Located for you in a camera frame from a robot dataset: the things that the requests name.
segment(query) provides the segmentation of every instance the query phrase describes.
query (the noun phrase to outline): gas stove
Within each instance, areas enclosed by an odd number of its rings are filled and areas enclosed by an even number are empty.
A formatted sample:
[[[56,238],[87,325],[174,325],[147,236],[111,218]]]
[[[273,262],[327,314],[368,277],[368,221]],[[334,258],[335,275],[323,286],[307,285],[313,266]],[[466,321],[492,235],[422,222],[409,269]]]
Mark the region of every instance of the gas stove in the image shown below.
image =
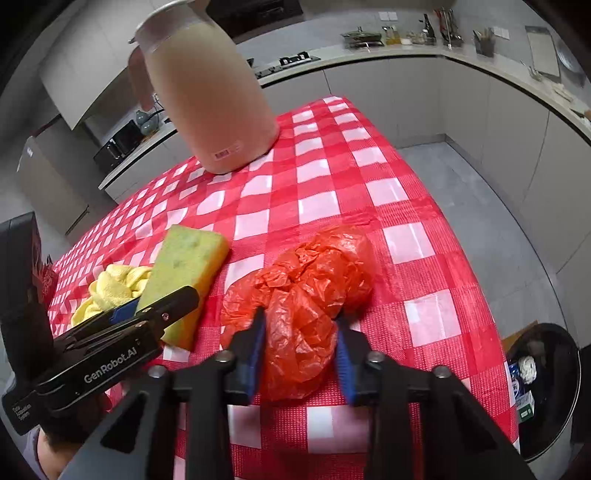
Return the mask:
[[[302,65],[304,63],[310,63],[311,61],[320,60],[319,57],[314,57],[306,51],[301,51],[297,55],[293,57],[281,57],[279,59],[279,65],[271,65],[264,70],[259,70],[255,72],[255,76],[258,79],[262,79],[263,77],[267,77],[272,75],[273,73],[281,72],[283,70],[287,70],[293,67],[297,67],[298,65]]]

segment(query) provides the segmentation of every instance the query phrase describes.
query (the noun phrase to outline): black trash can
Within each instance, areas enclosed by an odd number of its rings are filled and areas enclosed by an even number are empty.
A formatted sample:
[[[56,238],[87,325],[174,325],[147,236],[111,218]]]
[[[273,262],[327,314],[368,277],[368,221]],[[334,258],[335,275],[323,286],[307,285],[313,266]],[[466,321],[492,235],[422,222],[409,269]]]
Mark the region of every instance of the black trash can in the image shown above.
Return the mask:
[[[525,390],[534,396],[534,417],[519,424],[521,456],[531,462],[558,439],[573,415],[581,385],[579,349],[559,325],[540,323],[527,330],[507,353],[511,365],[535,360],[537,376]]]

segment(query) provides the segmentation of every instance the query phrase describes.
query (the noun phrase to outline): yellow cloth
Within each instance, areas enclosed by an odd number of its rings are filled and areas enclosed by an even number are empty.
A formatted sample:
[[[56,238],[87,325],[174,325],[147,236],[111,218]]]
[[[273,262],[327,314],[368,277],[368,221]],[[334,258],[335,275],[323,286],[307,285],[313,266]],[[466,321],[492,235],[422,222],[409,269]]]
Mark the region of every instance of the yellow cloth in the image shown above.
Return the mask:
[[[151,271],[152,267],[109,265],[99,274],[99,278],[88,286],[90,298],[83,301],[72,315],[72,326],[75,327],[97,313],[120,307],[139,297],[144,291]]]

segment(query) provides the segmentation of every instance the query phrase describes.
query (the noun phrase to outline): yellow sponge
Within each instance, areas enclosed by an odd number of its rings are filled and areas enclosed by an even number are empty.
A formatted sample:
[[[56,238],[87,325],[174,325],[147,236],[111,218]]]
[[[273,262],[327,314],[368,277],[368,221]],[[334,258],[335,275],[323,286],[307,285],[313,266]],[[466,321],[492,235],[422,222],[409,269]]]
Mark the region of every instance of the yellow sponge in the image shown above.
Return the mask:
[[[164,331],[162,340],[193,349],[193,333],[213,279],[228,255],[228,241],[219,233],[173,225],[156,257],[136,311],[190,285],[199,293],[199,307]]]

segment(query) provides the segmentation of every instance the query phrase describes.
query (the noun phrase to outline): screw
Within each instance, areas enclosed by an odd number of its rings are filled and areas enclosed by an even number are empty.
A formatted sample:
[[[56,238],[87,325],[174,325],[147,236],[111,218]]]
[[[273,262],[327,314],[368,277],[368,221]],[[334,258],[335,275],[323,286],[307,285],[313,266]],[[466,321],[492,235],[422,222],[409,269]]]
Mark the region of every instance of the screw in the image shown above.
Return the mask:
[[[386,356],[382,352],[372,350],[370,353],[368,353],[367,359],[368,362],[372,364],[380,364],[386,359]]]
[[[148,375],[152,378],[161,378],[167,371],[164,365],[154,365],[148,370]]]
[[[452,374],[452,371],[445,365],[437,365],[432,372],[437,378],[449,378]]]
[[[234,360],[234,354],[230,350],[220,350],[218,353],[216,353],[216,362],[227,364],[232,360]]]

